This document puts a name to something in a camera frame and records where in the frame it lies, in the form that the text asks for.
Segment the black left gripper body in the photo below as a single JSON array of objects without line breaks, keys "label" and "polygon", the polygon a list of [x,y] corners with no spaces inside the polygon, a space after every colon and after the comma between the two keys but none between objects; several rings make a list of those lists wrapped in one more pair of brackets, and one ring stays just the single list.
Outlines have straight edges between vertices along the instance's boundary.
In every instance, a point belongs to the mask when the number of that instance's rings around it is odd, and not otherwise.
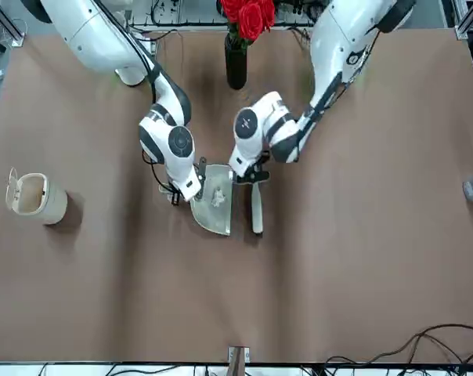
[{"label": "black left gripper body", "polygon": [[263,150],[258,158],[250,164],[247,168],[247,172],[260,172],[263,170],[263,165],[270,159],[270,152]]}]

